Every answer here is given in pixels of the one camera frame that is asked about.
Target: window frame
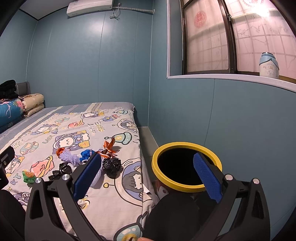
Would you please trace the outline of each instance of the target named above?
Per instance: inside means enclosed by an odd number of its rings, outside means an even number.
[[[233,30],[233,23],[231,21],[231,15],[227,9],[225,0],[217,0],[220,6],[224,27],[226,30],[226,39],[227,39],[227,48],[228,48],[228,69],[227,70],[204,70],[196,72],[187,71],[187,31],[186,31],[186,18],[185,18],[185,8],[188,7],[191,3],[197,2],[198,0],[189,0],[184,4],[184,0],[180,0],[181,7],[181,25],[182,25],[182,42],[183,42],[183,59],[182,59],[182,75],[191,75],[191,74],[247,74],[247,75],[257,75],[259,72],[246,72],[237,70],[237,49],[235,43],[235,35]],[[288,23],[291,28],[294,36],[296,37],[296,22],[292,21],[289,17],[285,15],[285,9],[280,5],[278,0],[270,0],[271,3],[276,7],[276,9],[281,13],[285,21]],[[295,79],[286,76],[279,76],[280,80],[296,83]]]

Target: screw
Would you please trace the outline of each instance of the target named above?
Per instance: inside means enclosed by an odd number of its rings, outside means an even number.
[[[67,181],[69,178],[70,178],[70,175],[69,175],[69,174],[64,174],[64,175],[62,176],[62,179],[63,179],[64,181]]]
[[[38,177],[38,178],[36,178],[35,183],[40,183],[41,180],[42,180],[42,178]]]
[[[254,178],[254,179],[253,179],[253,183],[255,183],[255,184],[259,184],[260,181],[259,181],[257,178]]]
[[[233,179],[233,176],[231,176],[230,174],[226,174],[225,178],[226,180],[231,181]]]

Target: air conditioner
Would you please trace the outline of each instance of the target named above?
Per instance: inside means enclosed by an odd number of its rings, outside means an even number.
[[[73,17],[79,14],[109,10],[114,0],[78,0],[71,2],[67,9],[67,15]]]

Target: green snack package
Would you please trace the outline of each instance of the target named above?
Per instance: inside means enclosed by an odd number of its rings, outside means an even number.
[[[25,183],[34,183],[37,178],[33,172],[22,171],[22,176]]]

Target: trash bin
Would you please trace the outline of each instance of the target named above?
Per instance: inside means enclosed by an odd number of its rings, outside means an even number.
[[[152,170],[157,177],[157,195],[161,199],[173,191],[193,195],[205,191],[193,167],[193,156],[201,152],[222,171],[219,158],[209,149],[189,142],[172,142],[159,147],[152,157]]]

